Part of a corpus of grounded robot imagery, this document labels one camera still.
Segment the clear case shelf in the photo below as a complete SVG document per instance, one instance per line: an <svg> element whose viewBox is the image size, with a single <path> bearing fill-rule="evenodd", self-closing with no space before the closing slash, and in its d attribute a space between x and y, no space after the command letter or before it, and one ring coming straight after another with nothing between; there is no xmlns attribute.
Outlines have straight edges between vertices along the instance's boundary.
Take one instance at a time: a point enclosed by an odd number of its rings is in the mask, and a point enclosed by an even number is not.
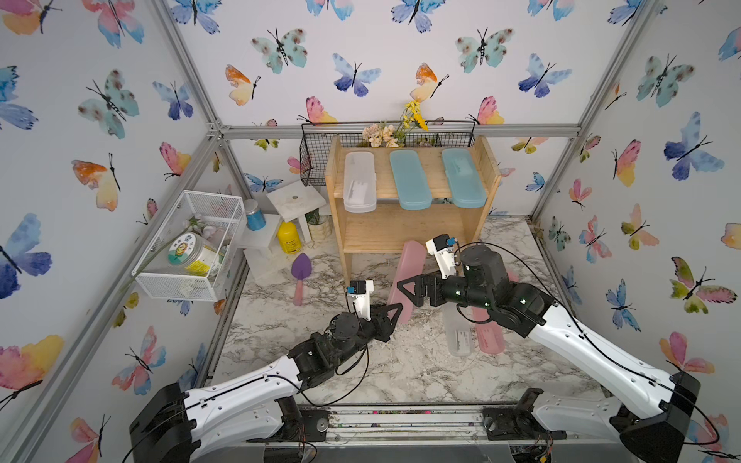
<svg viewBox="0 0 741 463"><path fill-rule="evenodd" d="M376 210L376 163L372 152L349 152L345 156L343 206L349 213Z"/></svg>

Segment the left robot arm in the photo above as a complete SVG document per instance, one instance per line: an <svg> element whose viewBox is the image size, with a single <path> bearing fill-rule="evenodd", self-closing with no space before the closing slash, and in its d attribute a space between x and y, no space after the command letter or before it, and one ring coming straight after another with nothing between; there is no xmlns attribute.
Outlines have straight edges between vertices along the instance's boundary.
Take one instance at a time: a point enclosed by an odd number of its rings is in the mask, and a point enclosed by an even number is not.
<svg viewBox="0 0 741 463"><path fill-rule="evenodd" d="M333 378L342 364L387 343L400 304L373 306L369 318L341 313L288 354L233 380L184 390L162 387L129 426L130 462L190 462L233 444L265 440L298 419L295 396Z"/></svg>

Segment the pink case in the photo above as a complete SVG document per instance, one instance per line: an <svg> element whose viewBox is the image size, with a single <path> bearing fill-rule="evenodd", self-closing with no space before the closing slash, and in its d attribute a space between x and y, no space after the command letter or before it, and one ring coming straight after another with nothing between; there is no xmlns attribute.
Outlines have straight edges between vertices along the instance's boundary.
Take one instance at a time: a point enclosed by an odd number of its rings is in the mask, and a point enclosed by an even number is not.
<svg viewBox="0 0 741 463"><path fill-rule="evenodd" d="M519 282L519 277L511 270L507 269L509 280L513 283ZM482 308L472 308L472 318L476 321L485 321L488 319L486 310ZM487 355L498 355L505 351L506 342L502 327L496 322L490 321L487 324L475 324L478 346L482 353Z"/></svg>
<svg viewBox="0 0 741 463"><path fill-rule="evenodd" d="M415 306L409 298L398 289L398 283L422 274L427 255L426 247L418 241L407 241L403 246L403 252L401 252L401 258L399 259L399 264L387 302L388 305L398 303L403 305L403 308L399 311L399 325L407 324L407 322L409 322Z"/></svg>

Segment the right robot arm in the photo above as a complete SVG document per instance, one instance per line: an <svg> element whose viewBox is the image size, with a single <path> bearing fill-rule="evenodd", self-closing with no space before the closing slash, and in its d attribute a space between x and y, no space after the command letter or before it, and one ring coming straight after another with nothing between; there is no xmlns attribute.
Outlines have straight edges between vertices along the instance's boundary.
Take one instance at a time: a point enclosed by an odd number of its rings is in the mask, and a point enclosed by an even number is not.
<svg viewBox="0 0 741 463"><path fill-rule="evenodd" d="M435 251L438 271L399 281L417 307L448 303L487 313L487 321L558 353L611 393L604 402L536 394L531 413L549 431L617 439L644 462L677 462L700 393L686 372L656 368L582 324L554 296L513 283L501 255L484 243Z"/></svg>

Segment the clear case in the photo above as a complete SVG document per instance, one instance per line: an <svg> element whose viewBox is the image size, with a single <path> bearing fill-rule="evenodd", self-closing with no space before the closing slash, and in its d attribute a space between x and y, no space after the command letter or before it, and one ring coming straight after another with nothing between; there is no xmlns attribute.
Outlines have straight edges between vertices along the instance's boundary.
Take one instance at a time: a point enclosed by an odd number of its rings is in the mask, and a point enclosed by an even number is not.
<svg viewBox="0 0 741 463"><path fill-rule="evenodd" d="M443 305L441 312L449 353L455 357L468 357L473 352L470 323L459 314L455 303Z"/></svg>

